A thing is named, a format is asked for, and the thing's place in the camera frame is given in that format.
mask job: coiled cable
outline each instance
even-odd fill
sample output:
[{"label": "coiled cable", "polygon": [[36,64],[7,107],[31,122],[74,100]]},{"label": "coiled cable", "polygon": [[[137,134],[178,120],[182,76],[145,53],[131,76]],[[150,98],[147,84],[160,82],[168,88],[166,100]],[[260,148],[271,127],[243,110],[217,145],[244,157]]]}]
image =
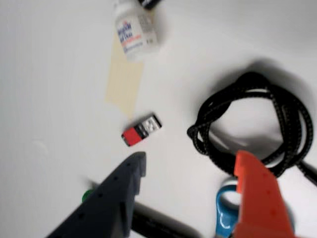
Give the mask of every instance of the coiled cable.
[{"label": "coiled cable", "polygon": [[[197,151],[209,156],[226,173],[234,175],[235,155],[218,150],[209,139],[209,131],[211,124],[227,111],[233,101],[244,98],[270,99],[277,114],[283,143],[271,155],[262,159],[263,164],[267,165],[284,154],[282,160],[269,168],[276,177],[281,176],[286,169],[297,166],[317,186],[317,174],[303,162],[313,141],[313,123],[308,110],[292,93],[271,84],[259,73],[243,74],[235,83],[210,96],[202,104],[197,121],[187,130]],[[304,130],[305,141],[300,149]]]}]

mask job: black object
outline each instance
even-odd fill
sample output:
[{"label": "black object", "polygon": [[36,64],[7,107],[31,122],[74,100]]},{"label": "black object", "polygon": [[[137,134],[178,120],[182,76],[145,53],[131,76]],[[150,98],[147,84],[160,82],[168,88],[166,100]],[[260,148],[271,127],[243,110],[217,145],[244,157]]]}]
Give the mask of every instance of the black object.
[{"label": "black object", "polygon": [[[276,110],[283,143],[262,162],[267,165],[284,153],[283,159],[274,167],[269,168],[276,177],[281,176],[287,168],[296,165],[310,181],[317,185],[316,173],[302,162],[313,141],[313,123],[308,110],[297,97],[287,90],[271,84],[259,73],[243,74],[235,83],[212,95],[202,104],[197,121],[187,130],[187,134],[193,140],[198,152],[208,155],[215,165],[233,175],[235,155],[216,149],[209,140],[209,130],[211,123],[220,118],[233,101],[243,98],[270,99]],[[306,137],[303,148],[298,151],[304,129],[300,115],[304,121]]]},{"label": "black object", "polygon": [[199,238],[191,227],[139,203],[135,204],[132,230],[147,238]]},{"label": "black object", "polygon": [[139,0],[140,4],[147,10],[154,8],[160,0]]},{"label": "black object", "polygon": [[48,238],[128,237],[145,168],[144,152],[128,157]]}]

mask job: bottle label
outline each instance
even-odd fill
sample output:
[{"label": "bottle label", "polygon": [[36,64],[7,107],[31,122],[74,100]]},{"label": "bottle label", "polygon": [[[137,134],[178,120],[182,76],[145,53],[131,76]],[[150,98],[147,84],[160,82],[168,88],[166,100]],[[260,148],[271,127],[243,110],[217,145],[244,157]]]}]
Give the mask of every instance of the bottle label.
[{"label": "bottle label", "polygon": [[118,22],[116,27],[123,51],[126,54],[151,46],[156,41],[151,20],[144,14],[126,17]]}]

